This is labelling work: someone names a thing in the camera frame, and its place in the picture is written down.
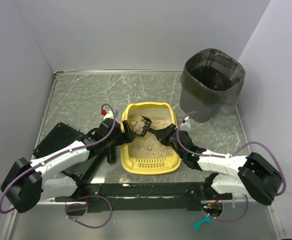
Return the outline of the black slotted litter scoop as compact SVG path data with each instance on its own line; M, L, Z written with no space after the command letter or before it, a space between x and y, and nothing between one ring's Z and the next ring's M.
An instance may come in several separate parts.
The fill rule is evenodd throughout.
M153 128L151 128L152 121L149 118L145 117L145 116L141 116L141 121L140 122L142 123L142 126L135 133L136 135L138 135L140 137L144 137L146 135L146 133L148 133L148 132L152 133L156 137L160 137L165 132L164 129L153 129Z

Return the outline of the yellow litter box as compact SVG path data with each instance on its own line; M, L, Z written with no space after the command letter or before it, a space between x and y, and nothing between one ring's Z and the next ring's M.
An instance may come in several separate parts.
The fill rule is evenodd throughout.
M130 114L147 114L164 117L176 125L177 119L172 107L166 102L140 102L131 103L122 114L122 121L128 119ZM174 152L165 157L137 158L129 155L128 145L120 148L120 159L123 168L133 174L161 175L175 171L181 164L181 158Z

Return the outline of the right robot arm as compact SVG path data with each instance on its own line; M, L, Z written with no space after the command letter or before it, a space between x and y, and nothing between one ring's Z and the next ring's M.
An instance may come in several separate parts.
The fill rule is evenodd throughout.
M171 147L184 164L202 172L211 172L204 188L214 194L243 194L269 206L286 190L282 170L273 167L259 153L220 154L193 144L188 133L175 125L155 130L157 140Z

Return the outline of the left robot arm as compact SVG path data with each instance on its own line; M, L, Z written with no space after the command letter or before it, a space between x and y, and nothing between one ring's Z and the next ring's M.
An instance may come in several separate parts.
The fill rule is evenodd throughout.
M56 178L56 175L75 164L102 154L110 146L128 144L134 139L135 135L127 121L118 123L106 118L99 127L86 134L78 131L72 143L55 139L54 146L65 144L65 147L56 152L31 161L18 159L0 187L0 213L8 213L2 209L4 198L9 200L13 209L24 213L42 200L57 197L74 200L82 196L83 181L73 174L62 178Z

